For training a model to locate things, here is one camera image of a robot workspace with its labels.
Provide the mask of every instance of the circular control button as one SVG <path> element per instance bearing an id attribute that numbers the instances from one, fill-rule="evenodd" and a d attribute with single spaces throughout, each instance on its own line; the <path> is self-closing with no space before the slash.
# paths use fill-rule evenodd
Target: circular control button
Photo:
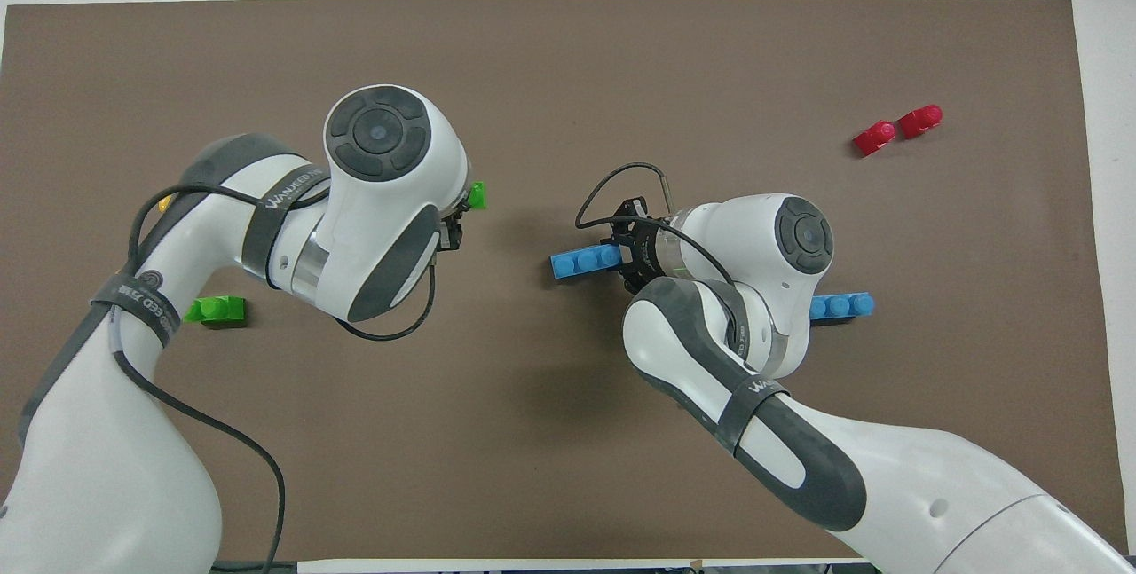
<path id="1" fill-rule="evenodd" d="M 383 155 L 394 150 L 402 141 L 402 123 L 393 113 L 376 108 L 359 116 L 353 135 L 359 148 Z"/>
<path id="2" fill-rule="evenodd" d="M 794 230 L 796 242 L 807 252 L 819 252 L 825 247 L 825 231 L 816 217 L 802 217 Z"/>

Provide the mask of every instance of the black strap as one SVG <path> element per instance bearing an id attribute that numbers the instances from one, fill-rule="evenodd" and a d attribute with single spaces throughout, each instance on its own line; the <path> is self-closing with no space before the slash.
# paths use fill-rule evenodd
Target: black strap
<path id="1" fill-rule="evenodd" d="M 327 170 L 323 167 L 308 164 L 284 175 L 268 189 L 252 211 L 249 230 L 244 233 L 244 246 L 241 248 L 241 265 L 244 271 L 265 280 L 269 288 L 279 290 L 268 275 L 268 259 L 273 256 L 276 238 L 281 234 L 292 205 L 327 177 Z"/>
<path id="2" fill-rule="evenodd" d="M 182 318 L 177 315 L 174 303 L 170 303 L 165 294 L 133 275 L 119 273 L 110 277 L 91 302 L 118 306 L 134 315 L 153 331 L 162 348 L 169 344 L 170 338 L 182 325 Z"/>
<path id="3" fill-rule="evenodd" d="M 746 361 L 750 357 L 750 316 L 745 313 L 745 299 L 732 284 L 724 281 L 703 281 L 702 285 L 718 298 L 726 313 L 726 347 Z"/>
<path id="4" fill-rule="evenodd" d="M 750 425 L 758 406 L 779 392 L 788 394 L 788 390 L 782 388 L 779 383 L 761 375 L 753 375 L 737 384 L 734 393 L 729 396 L 729 401 L 726 401 L 721 416 L 718 417 L 718 427 L 713 433 L 715 439 L 729 451 L 730 456 L 737 454 L 742 433 Z"/>

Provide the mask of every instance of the red lego brick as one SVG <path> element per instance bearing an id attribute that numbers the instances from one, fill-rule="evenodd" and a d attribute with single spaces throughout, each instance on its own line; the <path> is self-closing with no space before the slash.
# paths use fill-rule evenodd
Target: red lego brick
<path id="1" fill-rule="evenodd" d="M 903 128 L 903 136 L 911 139 L 941 125 L 942 122 L 943 109 L 933 103 L 900 117 L 900 127 Z"/>
<path id="2" fill-rule="evenodd" d="M 864 157 L 868 157 L 872 152 L 884 148 L 884 144 L 895 139 L 895 124 L 880 119 L 871 125 L 870 128 L 860 133 L 853 143 L 860 148 L 860 152 L 863 152 Z"/>

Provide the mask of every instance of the blue lego brick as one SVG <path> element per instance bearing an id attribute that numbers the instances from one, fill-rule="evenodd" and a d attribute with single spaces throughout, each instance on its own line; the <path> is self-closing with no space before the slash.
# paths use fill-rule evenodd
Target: blue lego brick
<path id="1" fill-rule="evenodd" d="M 624 256 L 618 246 L 601 243 L 553 255 L 549 257 L 549 260 L 552 263 L 552 276 L 565 278 L 617 268 L 624 263 Z"/>
<path id="2" fill-rule="evenodd" d="M 867 292 L 818 294 L 812 298 L 812 305 L 809 307 L 809 318 L 818 321 L 867 317 L 875 308 L 876 300 Z"/>

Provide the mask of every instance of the black cable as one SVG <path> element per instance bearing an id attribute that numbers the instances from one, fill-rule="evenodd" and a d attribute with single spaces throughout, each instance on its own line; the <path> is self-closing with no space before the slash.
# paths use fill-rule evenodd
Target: black cable
<path id="1" fill-rule="evenodd" d="M 150 211 L 153 210 L 154 206 L 157 206 L 162 199 L 172 194 L 194 193 L 194 192 L 220 194 L 224 197 L 244 201 L 245 203 L 250 203 L 252 206 L 256 206 L 260 201 L 258 198 L 252 197 L 251 194 L 247 194 L 241 191 L 233 190 L 231 188 L 225 188 L 215 184 L 204 184 L 204 183 L 175 184 L 156 192 L 153 196 L 150 197 L 150 199 L 145 201 L 145 203 L 142 205 L 142 208 L 139 209 L 139 213 L 134 216 L 133 223 L 131 223 L 130 241 L 126 248 L 126 264 L 125 266 L 123 266 L 123 272 L 133 275 L 137 273 L 139 267 L 142 266 L 142 261 L 140 260 L 140 253 L 139 253 L 139 249 L 141 248 L 140 243 L 142 239 L 142 224 L 145 223 L 147 216 L 150 215 Z M 324 199 L 327 198 L 327 193 L 328 190 L 323 190 L 318 194 L 315 194 L 308 199 L 302 199 L 293 203 L 292 207 L 289 209 L 289 211 L 298 210 L 300 208 L 307 208 L 309 206 L 324 201 Z M 268 571 L 270 571 L 272 567 L 274 566 L 273 558 L 276 557 L 276 548 L 279 546 L 281 534 L 283 533 L 284 530 L 284 507 L 285 507 L 284 474 L 281 473 L 281 468 L 279 465 L 276 463 L 276 459 L 273 458 L 272 454 L 269 454 L 267 449 L 265 449 L 259 443 L 253 441 L 252 438 L 249 436 L 248 434 L 240 432 L 239 429 L 235 429 L 225 422 L 216 419 L 215 417 L 211 417 L 202 413 L 201 410 L 193 408 L 192 406 L 178 400 L 174 396 L 164 391 L 161 388 L 154 385 L 153 382 L 147 380 L 145 376 L 142 376 L 134 368 L 130 359 L 126 359 L 125 352 L 120 350 L 116 351 L 114 352 L 114 357 L 115 360 L 117 360 L 118 367 L 123 371 L 123 373 L 143 392 L 154 397 L 162 404 L 166 404 L 167 406 L 184 414 L 185 416 L 199 421 L 215 430 L 218 430 L 219 432 L 224 432 L 225 434 L 228 434 L 229 436 L 244 443 L 245 446 L 248 446 L 248 448 L 252 449 L 252 451 L 259 455 L 260 458 L 264 459 L 266 464 L 268 464 L 268 468 L 273 471 L 273 476 L 276 479 L 276 492 L 277 492 L 276 526 L 273 532 L 272 546 L 268 550 L 268 559 L 262 566 L 253 567 L 252 569 L 217 569 L 218 572 L 254 572 L 256 569 L 260 569 L 262 574 L 268 574 Z"/>
<path id="2" fill-rule="evenodd" d="M 616 168 L 615 170 L 608 173 L 607 176 L 604 176 L 603 178 L 600 180 L 600 183 L 595 184 L 595 188 L 592 189 L 592 193 L 590 193 L 587 196 L 587 199 L 584 200 L 583 206 L 579 207 L 579 211 L 576 213 L 575 226 L 577 228 L 584 230 L 584 228 L 590 228 L 592 226 L 600 226 L 601 224 L 612 224 L 613 225 L 613 224 L 625 224 L 625 223 L 630 223 L 630 222 L 642 222 L 642 223 L 648 224 L 650 226 L 655 226 L 655 227 L 658 227 L 660 230 L 669 232 L 670 234 L 674 234 L 675 236 L 677 236 L 678 239 L 685 241 L 686 243 L 690 243 L 691 247 L 693 247 L 694 250 L 696 250 L 699 252 L 699 255 L 702 255 L 703 257 L 705 257 L 707 261 L 710 261 L 710 266 L 713 266 L 715 271 L 718 271 L 718 274 L 721 275 L 721 278 L 726 283 L 733 285 L 734 284 L 734 277 L 729 276 L 729 273 L 726 272 L 726 267 L 722 266 L 718 261 L 718 259 L 716 259 L 715 256 L 710 253 L 709 250 L 707 250 L 705 248 L 703 248 L 701 243 L 694 241 L 694 239 L 692 239 L 688 235 L 686 235 L 686 233 L 679 231 L 678 228 L 676 228 L 674 226 L 670 226 L 670 224 L 667 223 L 667 222 L 663 222 L 663 221 L 660 221 L 660 219 L 654 219 L 652 217 L 635 217 L 635 216 L 632 216 L 632 215 L 612 215 L 610 217 L 602 217 L 600 219 L 592 219 L 592 222 L 582 222 L 582 219 L 584 218 L 585 210 L 587 210 L 587 207 L 591 206 L 592 200 L 595 199 L 595 196 L 600 193 L 600 190 L 604 185 L 607 185 L 607 183 L 609 181 L 611 181 L 611 177 L 615 177 L 619 173 L 623 173 L 624 170 L 627 170 L 627 169 L 630 169 L 630 168 L 648 168 L 650 170 L 654 170 L 654 173 L 657 175 L 659 175 L 659 184 L 662 186 L 662 193 L 666 196 L 666 198 L 667 198 L 667 206 L 668 206 L 668 209 L 670 209 L 669 208 L 670 207 L 670 186 L 667 184 L 667 175 L 665 175 L 662 173 L 662 170 L 658 166 L 655 166 L 653 164 L 648 164 L 646 161 L 632 161 L 630 164 L 625 164 L 625 165 Z"/>
<path id="3" fill-rule="evenodd" d="M 595 184 L 595 188 L 592 189 L 592 193 L 588 193 L 587 199 L 584 200 L 584 205 L 579 207 L 579 213 L 576 213 L 577 228 L 583 227 L 579 225 L 579 222 L 580 219 L 584 218 L 584 213 L 587 211 L 587 207 L 592 206 L 592 200 L 595 199 L 596 194 L 600 194 L 600 190 L 602 190 L 603 186 L 608 185 L 608 182 L 611 181 L 611 177 L 615 177 L 616 175 L 623 173 L 624 170 L 630 170 L 632 168 L 646 168 L 648 170 L 653 170 L 655 175 L 659 175 L 659 185 L 662 186 L 662 196 L 667 201 L 667 211 L 668 213 L 675 211 L 675 209 L 671 208 L 670 203 L 670 186 L 667 184 L 667 175 L 662 173 L 662 169 L 653 164 L 648 164 L 646 161 L 632 161 L 608 173 L 607 176 L 600 180 L 600 183 Z"/>
<path id="4" fill-rule="evenodd" d="M 123 266 L 124 273 L 133 275 L 139 271 L 139 266 L 142 266 L 142 261 L 139 260 L 139 243 L 142 239 L 142 224 L 145 223 L 147 215 L 150 215 L 150 210 L 153 210 L 153 207 L 157 206 L 162 199 L 182 192 L 215 193 L 239 199 L 245 203 L 252 203 L 252 206 L 256 206 L 257 202 L 260 201 L 251 194 L 245 194 L 231 188 L 214 184 L 174 184 L 161 189 L 142 205 L 137 215 L 134 216 L 134 222 L 131 223 L 131 236 L 126 246 L 126 264 Z"/>
<path id="5" fill-rule="evenodd" d="M 122 350 L 114 351 L 112 355 L 115 357 L 115 361 L 118 364 L 118 368 L 123 371 L 123 374 L 125 374 L 127 378 L 130 378 L 131 382 L 134 383 L 134 385 L 137 385 L 143 392 L 150 394 L 183 415 L 194 421 L 199 421 L 214 430 L 224 432 L 233 439 L 244 443 L 252 450 L 252 452 L 259 455 L 260 458 L 268 464 L 268 468 L 273 471 L 273 476 L 276 477 L 276 527 L 273 532 L 272 546 L 268 548 L 268 558 L 265 559 L 266 561 L 261 568 L 261 574 L 268 574 L 268 571 L 272 569 L 272 563 L 276 558 L 276 548 L 279 546 L 281 534 L 284 531 L 284 473 L 281 472 L 281 467 L 276 463 L 276 459 L 273 458 L 273 455 L 269 454 L 267 449 L 261 447 L 260 443 L 253 441 L 248 434 L 240 432 L 239 429 L 204 414 L 203 411 L 185 404 L 184 401 L 181 401 L 169 392 L 166 392 L 161 388 L 154 385 L 149 378 L 142 376 L 142 373 L 140 373 L 137 368 L 131 364 L 130 359 L 126 359 L 126 353 Z"/>
<path id="6" fill-rule="evenodd" d="M 394 341 L 395 339 L 402 339 L 403 336 L 409 335 L 411 332 L 418 330 L 418 326 L 420 326 L 423 322 L 426 321 L 426 317 L 429 316 L 431 308 L 434 307 L 434 288 L 436 283 L 434 277 L 434 264 L 431 264 L 427 268 L 429 269 L 429 294 L 426 297 L 426 306 L 423 308 L 423 314 L 418 316 L 418 321 L 410 324 L 410 326 L 406 330 L 394 332 L 394 334 L 373 334 L 370 332 L 364 332 L 341 318 L 336 317 L 335 321 L 343 326 L 343 330 L 360 339 L 366 339 L 367 341 Z"/>

